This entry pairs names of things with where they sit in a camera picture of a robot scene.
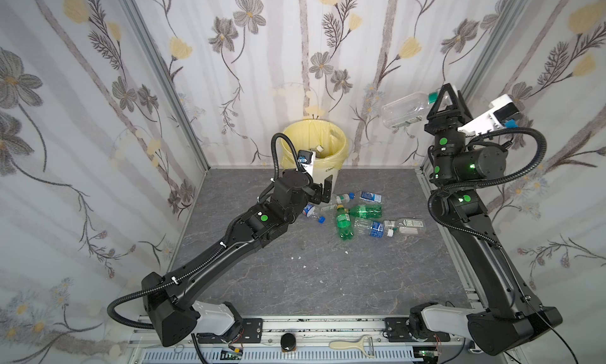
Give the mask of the Pepsi label clear bottle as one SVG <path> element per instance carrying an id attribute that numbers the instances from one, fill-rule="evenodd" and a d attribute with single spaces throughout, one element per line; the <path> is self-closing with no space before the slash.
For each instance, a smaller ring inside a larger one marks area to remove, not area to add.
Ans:
<path id="1" fill-rule="evenodd" d="M 317 222 L 319 224 L 323 224 L 326 220 L 325 216 L 320 211 L 320 207 L 318 205 L 314 205 L 312 203 L 309 203 L 309 204 L 307 204 L 306 207 L 304 207 L 302 214 L 307 218 L 312 218 L 312 219 L 317 220 Z"/>

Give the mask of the clear bottle green cap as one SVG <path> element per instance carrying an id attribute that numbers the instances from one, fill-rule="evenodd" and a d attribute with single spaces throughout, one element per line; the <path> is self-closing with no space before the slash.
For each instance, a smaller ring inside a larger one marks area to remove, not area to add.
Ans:
<path id="1" fill-rule="evenodd" d="M 432 107 L 437 105 L 440 89 L 434 92 L 414 92 L 391 103 L 381 109 L 383 125 L 390 129 L 408 127 L 424 120 Z"/>

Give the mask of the clear bottle white cap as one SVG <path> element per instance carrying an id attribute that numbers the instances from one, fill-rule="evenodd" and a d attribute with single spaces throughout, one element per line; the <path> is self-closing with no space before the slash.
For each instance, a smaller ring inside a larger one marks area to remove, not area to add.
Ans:
<path id="1" fill-rule="evenodd" d="M 323 204 L 320 206 L 320 211 L 326 212 L 326 211 L 336 209 L 337 206 L 339 206 L 339 205 L 345 206 L 346 204 L 348 204 L 350 201 L 353 201 L 354 199 L 355 199 L 355 193 L 352 193 L 352 192 L 346 193 L 346 194 L 333 194 L 333 195 L 331 195 L 331 198 L 330 198 L 328 204 Z"/>

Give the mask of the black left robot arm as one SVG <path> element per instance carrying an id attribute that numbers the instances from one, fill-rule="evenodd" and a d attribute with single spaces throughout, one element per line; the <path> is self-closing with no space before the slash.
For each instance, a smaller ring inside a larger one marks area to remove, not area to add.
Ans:
<path id="1" fill-rule="evenodd" d="M 155 272 L 141 282 L 141 290 L 119 297 L 107 307 L 108 316 L 121 325 L 153 330 L 164 347 L 195 334 L 226 340 L 241 330 L 241 317 L 228 302 L 208 304 L 201 294 L 247 256 L 265 248 L 287 232 L 310 203 L 331 197 L 332 180 L 315 183 L 300 162 L 293 169 L 279 168 L 276 142 L 282 139 L 298 160 L 294 143 L 284 133 L 271 138 L 274 176 L 257 202 L 235 217 L 217 242 L 192 261 L 165 275 Z"/>

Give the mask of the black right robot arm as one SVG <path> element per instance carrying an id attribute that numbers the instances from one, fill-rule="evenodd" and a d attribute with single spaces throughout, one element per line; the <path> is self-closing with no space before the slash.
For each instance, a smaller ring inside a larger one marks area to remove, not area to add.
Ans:
<path id="1" fill-rule="evenodd" d="M 428 199 L 432 219 L 460 245 L 480 281 L 487 302 L 483 311 L 428 302 L 410 310 L 408 329 L 418 340 L 438 332 L 473 341 L 485 354 L 496 356 L 536 340 L 563 321 L 555 307 L 546 307 L 523 280 L 498 239 L 478 190 L 497 187 L 528 175 L 542 162 L 545 136 L 517 124 L 520 113 L 508 96 L 472 117 L 461 92 L 447 83 L 440 88 L 427 115 L 425 131 L 434 137 L 428 149 L 436 186 Z M 502 135 L 527 135 L 536 142 L 530 163 L 506 174 L 512 141 Z"/>

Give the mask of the clear bottle blue label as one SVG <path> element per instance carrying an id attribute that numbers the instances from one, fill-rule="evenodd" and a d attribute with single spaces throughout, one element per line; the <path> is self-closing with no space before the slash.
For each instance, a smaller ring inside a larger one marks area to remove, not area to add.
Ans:
<path id="1" fill-rule="evenodd" d="M 355 219 L 353 224 L 354 232 L 360 236 L 369 236 L 373 238 L 393 237 L 394 231 L 387 227 L 384 223 L 367 220 Z"/>

